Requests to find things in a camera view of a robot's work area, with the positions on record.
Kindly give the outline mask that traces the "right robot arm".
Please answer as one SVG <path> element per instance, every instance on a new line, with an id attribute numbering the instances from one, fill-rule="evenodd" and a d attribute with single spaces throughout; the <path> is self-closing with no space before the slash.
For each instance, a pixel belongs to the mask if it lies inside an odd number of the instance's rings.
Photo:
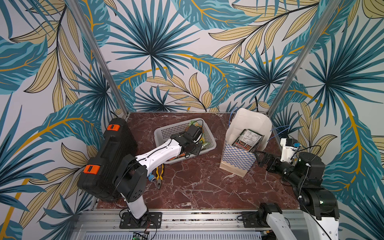
<path id="1" fill-rule="evenodd" d="M 321 158 L 308 152 L 299 153 L 295 165 L 282 162 L 277 156 L 256 154 L 259 167 L 279 175 L 288 182 L 298 200 L 311 240 L 339 238 L 339 208 L 333 193 L 322 187 L 325 164 Z"/>

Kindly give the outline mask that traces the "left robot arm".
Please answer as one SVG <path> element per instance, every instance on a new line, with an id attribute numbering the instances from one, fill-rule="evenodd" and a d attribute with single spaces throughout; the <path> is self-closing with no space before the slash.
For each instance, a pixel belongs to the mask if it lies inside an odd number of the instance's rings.
<path id="1" fill-rule="evenodd" d="M 172 135 L 165 143 L 145 154 L 123 157 L 113 184 L 118 196 L 126 202 L 135 220 L 143 222 L 147 218 L 148 208 L 143 198 L 147 178 L 157 167 L 181 154 L 199 155 L 202 149 L 200 142 L 202 135 L 201 129 L 188 130 Z"/>

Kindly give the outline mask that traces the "grey plastic basket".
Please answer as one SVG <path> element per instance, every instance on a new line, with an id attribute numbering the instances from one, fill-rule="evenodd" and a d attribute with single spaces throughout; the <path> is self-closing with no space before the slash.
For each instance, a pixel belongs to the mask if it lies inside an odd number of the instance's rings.
<path id="1" fill-rule="evenodd" d="M 188 138 L 188 135 L 186 134 L 186 130 L 189 128 L 190 125 L 199 126 L 202 128 L 203 133 L 207 133 L 211 137 L 211 146 L 206 150 L 201 150 L 199 155 L 205 154 L 213 149 L 216 148 L 217 144 L 214 139 L 214 136 L 212 135 L 210 129 L 208 128 L 206 122 L 201 118 L 196 118 L 188 121 L 184 121 L 177 124 L 168 125 L 165 127 L 161 127 L 155 130 L 155 142 L 156 146 L 159 149 L 163 150 L 170 150 L 173 147 L 180 147 L 182 150 L 182 146 L 187 143 L 190 139 Z M 177 162 L 181 162 L 183 160 L 186 160 L 188 158 L 196 157 L 195 155 L 185 156 L 181 154 L 172 157 L 168 161 L 165 162 L 165 164 L 174 164 Z"/>

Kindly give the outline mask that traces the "white blue checkered paper bag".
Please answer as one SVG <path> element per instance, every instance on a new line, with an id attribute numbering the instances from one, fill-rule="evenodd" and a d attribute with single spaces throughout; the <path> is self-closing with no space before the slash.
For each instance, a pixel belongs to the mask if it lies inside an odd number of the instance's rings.
<path id="1" fill-rule="evenodd" d="M 226 132 L 220 168 L 244 177 L 256 162 L 256 151 L 263 151 L 272 134 L 272 121 L 259 112 L 235 108 Z"/>

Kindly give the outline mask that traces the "large dark seasoning packet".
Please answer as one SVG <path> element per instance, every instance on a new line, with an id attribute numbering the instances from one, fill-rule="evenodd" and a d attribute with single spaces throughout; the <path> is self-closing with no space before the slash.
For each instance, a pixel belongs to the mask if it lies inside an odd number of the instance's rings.
<path id="1" fill-rule="evenodd" d="M 263 138 L 264 135 L 261 135 L 250 129 L 244 129 L 241 134 L 236 138 L 232 146 L 244 150 L 246 152 L 253 153 L 257 149 Z"/>

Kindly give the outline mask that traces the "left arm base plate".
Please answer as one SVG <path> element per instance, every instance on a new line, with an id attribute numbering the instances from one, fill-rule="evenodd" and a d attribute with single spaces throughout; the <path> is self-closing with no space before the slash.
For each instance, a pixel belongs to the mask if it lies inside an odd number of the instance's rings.
<path id="1" fill-rule="evenodd" d="M 120 229 L 160 229 L 162 225 L 162 212 L 148 212 L 136 219 L 130 212 L 121 216 Z"/>

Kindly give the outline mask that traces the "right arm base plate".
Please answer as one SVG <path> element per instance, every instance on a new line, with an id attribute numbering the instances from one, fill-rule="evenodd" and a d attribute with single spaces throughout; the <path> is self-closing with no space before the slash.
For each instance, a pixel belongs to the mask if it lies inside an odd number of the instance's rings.
<path id="1" fill-rule="evenodd" d="M 262 211 L 242 212 L 241 221 L 244 228 L 269 228 L 267 214 Z"/>

